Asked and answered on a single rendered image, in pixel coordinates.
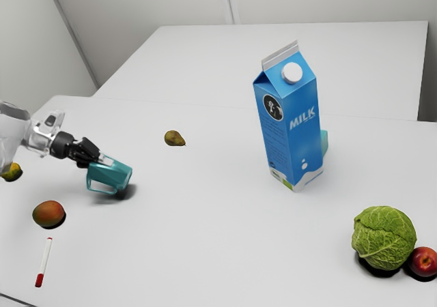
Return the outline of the green brown pear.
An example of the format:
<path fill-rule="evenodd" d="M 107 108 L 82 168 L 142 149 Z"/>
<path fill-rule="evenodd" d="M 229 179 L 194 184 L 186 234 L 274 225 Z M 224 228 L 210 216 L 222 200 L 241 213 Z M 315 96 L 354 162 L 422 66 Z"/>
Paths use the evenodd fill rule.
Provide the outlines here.
<path fill-rule="evenodd" d="M 182 135 L 176 130 L 169 130 L 165 133 L 164 136 L 165 143 L 168 146 L 185 146 L 186 141 L 182 137 Z"/>

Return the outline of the yellow green pear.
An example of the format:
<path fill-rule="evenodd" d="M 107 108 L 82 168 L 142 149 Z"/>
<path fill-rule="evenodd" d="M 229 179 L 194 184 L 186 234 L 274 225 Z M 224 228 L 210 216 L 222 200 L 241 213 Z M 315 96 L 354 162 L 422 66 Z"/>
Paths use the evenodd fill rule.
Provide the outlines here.
<path fill-rule="evenodd" d="M 23 170 L 20 167 L 20 164 L 13 162 L 10 166 L 9 171 L 2 173 L 1 177 L 7 182 L 12 182 L 19 179 L 22 176 L 22 174 L 23 174 Z"/>

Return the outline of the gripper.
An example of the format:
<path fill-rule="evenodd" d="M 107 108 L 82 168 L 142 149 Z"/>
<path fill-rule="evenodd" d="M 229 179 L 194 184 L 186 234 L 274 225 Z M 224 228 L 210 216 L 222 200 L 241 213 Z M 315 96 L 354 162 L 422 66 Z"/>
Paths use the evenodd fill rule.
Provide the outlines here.
<path fill-rule="evenodd" d="M 71 134 L 60 131 L 51 143 L 50 155 L 61 160 L 65 158 L 74 160 L 80 169 L 87 169 L 91 162 L 106 166 L 113 165 L 114 160 L 101 153 L 99 148 L 88 138 L 83 137 L 80 146 Z"/>

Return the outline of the red apple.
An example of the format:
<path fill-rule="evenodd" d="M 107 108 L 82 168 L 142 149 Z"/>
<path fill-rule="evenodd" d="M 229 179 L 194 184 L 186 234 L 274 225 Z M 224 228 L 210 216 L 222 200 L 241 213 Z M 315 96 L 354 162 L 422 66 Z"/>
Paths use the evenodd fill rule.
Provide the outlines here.
<path fill-rule="evenodd" d="M 437 275 L 437 252 L 429 247 L 415 248 L 408 259 L 409 268 L 420 277 Z"/>

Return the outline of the white pen with red cap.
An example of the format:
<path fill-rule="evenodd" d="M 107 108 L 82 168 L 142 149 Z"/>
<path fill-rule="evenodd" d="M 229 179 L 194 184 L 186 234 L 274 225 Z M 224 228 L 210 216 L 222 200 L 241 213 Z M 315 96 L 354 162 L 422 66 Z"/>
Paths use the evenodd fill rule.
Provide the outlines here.
<path fill-rule="evenodd" d="M 46 267 L 47 267 L 47 263 L 48 263 L 48 258 L 50 256 L 50 252 L 51 252 L 52 243 L 53 243 L 53 238 L 52 237 L 48 237 L 46 239 L 46 243 L 45 243 L 45 247 L 44 247 L 44 252 L 42 254 L 40 268 L 39 268 L 38 274 L 36 276 L 36 281 L 35 281 L 35 287 L 36 288 L 40 288 L 42 286 L 42 283 L 43 283 L 43 280 L 44 280 L 45 271 L 46 271 Z"/>

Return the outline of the green savoy cabbage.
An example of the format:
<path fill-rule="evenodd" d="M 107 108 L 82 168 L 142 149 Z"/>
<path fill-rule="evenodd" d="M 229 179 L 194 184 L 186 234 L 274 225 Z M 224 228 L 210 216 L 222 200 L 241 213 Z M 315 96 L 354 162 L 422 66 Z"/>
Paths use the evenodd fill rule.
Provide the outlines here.
<path fill-rule="evenodd" d="M 354 218 L 351 246 L 372 268 L 393 271 L 414 250 L 417 234 L 411 219 L 390 206 L 372 206 Z"/>

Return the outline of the teal faceted mug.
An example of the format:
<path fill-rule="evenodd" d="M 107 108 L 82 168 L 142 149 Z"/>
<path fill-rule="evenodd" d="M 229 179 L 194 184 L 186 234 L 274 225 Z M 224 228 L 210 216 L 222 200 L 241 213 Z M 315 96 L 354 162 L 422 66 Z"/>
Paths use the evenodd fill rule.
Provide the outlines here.
<path fill-rule="evenodd" d="M 125 190 L 132 176 L 132 168 L 118 160 L 101 155 L 97 162 L 87 168 L 87 189 L 105 194 Z"/>

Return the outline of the red green mango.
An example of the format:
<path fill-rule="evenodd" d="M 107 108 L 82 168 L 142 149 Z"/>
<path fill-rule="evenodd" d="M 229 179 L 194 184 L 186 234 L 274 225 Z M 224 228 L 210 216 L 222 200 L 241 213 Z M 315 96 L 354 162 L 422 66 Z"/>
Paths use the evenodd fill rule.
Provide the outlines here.
<path fill-rule="evenodd" d="M 51 229 L 65 220 L 66 212 L 61 203 L 53 200 L 44 201 L 34 208 L 32 218 L 37 225 Z"/>

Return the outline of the blue milk carton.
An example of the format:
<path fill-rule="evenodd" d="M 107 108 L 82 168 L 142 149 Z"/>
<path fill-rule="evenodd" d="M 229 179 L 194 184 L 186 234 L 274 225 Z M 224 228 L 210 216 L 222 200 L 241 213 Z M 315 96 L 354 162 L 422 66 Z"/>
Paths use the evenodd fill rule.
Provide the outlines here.
<path fill-rule="evenodd" d="M 253 81 L 270 174 L 302 190 L 323 171 L 317 79 L 292 42 L 262 59 Z"/>

